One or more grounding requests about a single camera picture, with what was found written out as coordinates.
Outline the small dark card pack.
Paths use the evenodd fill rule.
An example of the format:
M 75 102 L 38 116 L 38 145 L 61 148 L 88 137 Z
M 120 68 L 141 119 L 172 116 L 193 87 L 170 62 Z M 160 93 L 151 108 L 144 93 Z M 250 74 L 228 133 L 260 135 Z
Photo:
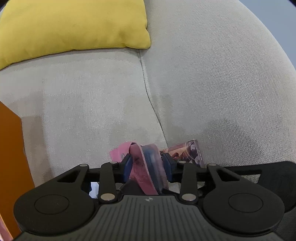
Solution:
M 175 161 L 186 161 L 201 168 L 205 167 L 196 139 L 163 149 L 160 153 L 168 153 Z

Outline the pink card holder wallet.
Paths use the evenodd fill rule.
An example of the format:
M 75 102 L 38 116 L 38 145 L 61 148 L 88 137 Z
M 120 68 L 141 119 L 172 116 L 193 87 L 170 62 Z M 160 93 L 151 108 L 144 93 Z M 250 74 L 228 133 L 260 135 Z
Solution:
M 146 195 L 162 194 L 169 188 L 163 160 L 155 144 L 125 142 L 109 154 L 114 162 L 122 162 L 128 154 L 132 156 L 129 178 L 136 181 Z

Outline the orange cardboard storage box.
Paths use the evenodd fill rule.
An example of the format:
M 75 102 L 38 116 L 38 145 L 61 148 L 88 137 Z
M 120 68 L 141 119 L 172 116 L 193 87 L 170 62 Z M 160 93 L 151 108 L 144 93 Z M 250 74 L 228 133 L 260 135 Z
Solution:
M 13 240 L 21 233 L 14 218 L 14 204 L 34 187 L 25 154 L 22 121 L 1 103 L 1 240 Z

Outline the beige fabric sofa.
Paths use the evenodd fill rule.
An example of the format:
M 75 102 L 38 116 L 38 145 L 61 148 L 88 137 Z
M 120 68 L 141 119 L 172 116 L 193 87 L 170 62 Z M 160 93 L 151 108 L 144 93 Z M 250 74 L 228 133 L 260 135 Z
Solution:
M 239 1 L 146 1 L 152 46 L 68 52 L 1 71 L 40 185 L 126 141 L 198 140 L 205 163 L 295 161 L 295 69 Z

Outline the yellow cushion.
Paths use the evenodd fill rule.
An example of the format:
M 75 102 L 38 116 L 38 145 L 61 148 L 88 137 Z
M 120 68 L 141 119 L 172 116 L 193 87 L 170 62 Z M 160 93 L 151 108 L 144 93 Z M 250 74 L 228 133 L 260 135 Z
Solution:
M 8 1 L 1 15 L 1 68 L 72 50 L 150 46 L 143 1 Z

